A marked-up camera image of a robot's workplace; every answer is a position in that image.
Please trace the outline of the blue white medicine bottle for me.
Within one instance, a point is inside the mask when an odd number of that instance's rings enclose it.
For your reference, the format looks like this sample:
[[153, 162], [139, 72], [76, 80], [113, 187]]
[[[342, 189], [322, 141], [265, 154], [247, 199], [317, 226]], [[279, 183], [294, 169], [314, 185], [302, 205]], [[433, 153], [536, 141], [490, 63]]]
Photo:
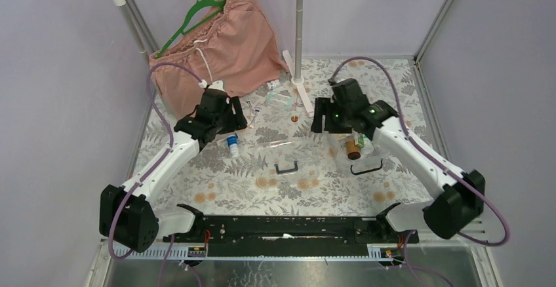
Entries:
[[237, 158], [240, 156], [239, 144], [237, 142], [238, 136], [236, 134], [230, 134], [226, 138], [226, 143], [232, 158]]

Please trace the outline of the brown medicine bottle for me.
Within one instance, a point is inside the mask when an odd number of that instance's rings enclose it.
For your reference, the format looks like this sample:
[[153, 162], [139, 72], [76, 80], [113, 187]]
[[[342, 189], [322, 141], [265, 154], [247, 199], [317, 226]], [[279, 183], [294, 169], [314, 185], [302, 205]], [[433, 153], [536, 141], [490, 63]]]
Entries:
[[349, 160], [357, 160], [361, 158], [360, 148], [357, 145], [357, 140], [350, 139], [345, 143], [346, 156]]

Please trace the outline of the clear box lid black handle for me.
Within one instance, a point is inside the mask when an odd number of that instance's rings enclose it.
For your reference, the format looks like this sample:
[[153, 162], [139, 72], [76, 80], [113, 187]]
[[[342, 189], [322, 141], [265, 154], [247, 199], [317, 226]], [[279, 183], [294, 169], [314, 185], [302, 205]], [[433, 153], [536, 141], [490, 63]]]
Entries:
[[301, 138], [259, 145], [253, 152], [252, 165], [259, 187], [309, 183], [321, 171], [316, 145]]

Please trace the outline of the clear plastic kit box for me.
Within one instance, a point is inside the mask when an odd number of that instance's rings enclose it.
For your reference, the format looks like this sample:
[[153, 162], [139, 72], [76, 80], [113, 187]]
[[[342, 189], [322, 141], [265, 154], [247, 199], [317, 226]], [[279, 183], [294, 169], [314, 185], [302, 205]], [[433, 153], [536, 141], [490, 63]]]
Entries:
[[361, 134], [326, 134], [330, 154], [343, 176], [361, 176], [383, 168], [389, 153]]

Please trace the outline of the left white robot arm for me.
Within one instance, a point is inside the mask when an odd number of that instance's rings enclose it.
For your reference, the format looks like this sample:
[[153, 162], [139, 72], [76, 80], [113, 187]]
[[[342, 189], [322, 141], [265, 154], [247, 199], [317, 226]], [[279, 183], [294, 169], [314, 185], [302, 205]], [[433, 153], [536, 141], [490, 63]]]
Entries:
[[144, 252], [156, 240], [180, 234], [194, 242], [203, 235], [203, 213], [187, 204], [154, 210], [153, 203], [170, 180], [215, 137], [247, 127], [239, 97], [206, 88], [191, 115], [178, 120], [170, 140], [137, 175], [100, 195], [99, 232], [132, 252]]

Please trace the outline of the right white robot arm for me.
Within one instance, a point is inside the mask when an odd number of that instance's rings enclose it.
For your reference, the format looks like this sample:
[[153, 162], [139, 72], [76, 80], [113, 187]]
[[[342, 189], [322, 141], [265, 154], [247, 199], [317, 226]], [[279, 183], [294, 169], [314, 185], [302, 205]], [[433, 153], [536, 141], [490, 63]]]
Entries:
[[332, 86], [330, 98], [318, 97], [311, 131], [331, 134], [364, 134], [386, 149], [425, 187], [431, 200], [394, 204], [381, 212], [376, 234], [393, 242], [402, 231], [429, 229], [451, 239], [484, 210], [477, 193], [484, 193], [485, 179], [476, 170], [464, 172], [442, 158], [411, 131], [402, 127], [400, 115], [383, 100], [370, 103], [355, 79]]

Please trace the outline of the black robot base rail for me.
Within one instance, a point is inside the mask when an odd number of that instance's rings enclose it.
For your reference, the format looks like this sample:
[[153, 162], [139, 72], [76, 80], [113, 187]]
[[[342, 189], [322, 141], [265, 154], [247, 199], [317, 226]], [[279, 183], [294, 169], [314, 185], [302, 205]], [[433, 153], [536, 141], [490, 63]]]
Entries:
[[208, 248], [210, 257], [363, 257], [369, 244], [388, 248], [419, 241], [396, 232], [384, 218], [209, 215], [176, 243]]

